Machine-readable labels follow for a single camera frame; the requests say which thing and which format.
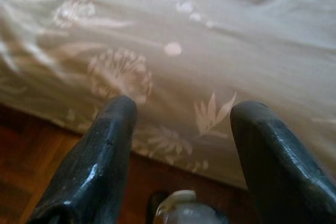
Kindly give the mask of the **olive floral bed sheet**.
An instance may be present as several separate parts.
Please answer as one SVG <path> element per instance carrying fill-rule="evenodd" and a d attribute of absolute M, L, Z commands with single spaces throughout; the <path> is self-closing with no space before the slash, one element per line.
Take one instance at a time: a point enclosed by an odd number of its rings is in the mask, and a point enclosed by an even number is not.
<path fill-rule="evenodd" d="M 0 103 L 83 133 L 119 95 L 145 157 L 245 188 L 253 100 L 336 178 L 336 0 L 0 0 Z"/>

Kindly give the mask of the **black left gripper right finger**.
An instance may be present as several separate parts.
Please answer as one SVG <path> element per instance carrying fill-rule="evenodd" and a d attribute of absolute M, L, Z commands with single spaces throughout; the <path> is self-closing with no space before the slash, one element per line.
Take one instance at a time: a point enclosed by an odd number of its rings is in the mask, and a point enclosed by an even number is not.
<path fill-rule="evenodd" d="M 336 184 L 269 107 L 241 102 L 230 124 L 261 224 L 336 224 Z"/>

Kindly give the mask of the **silver robot left leg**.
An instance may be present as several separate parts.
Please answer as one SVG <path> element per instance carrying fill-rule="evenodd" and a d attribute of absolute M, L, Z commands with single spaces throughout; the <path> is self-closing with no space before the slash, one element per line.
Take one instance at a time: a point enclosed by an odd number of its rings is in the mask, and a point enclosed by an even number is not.
<path fill-rule="evenodd" d="M 153 224 L 230 224 L 215 208 L 197 200 L 193 190 L 175 191 L 159 205 Z"/>

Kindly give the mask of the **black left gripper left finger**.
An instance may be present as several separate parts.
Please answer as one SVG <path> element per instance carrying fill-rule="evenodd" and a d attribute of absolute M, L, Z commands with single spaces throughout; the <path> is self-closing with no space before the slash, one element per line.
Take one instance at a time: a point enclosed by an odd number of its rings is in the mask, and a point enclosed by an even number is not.
<path fill-rule="evenodd" d="M 27 224 L 117 224 L 136 115 L 131 98 L 110 100 L 62 160 Z"/>

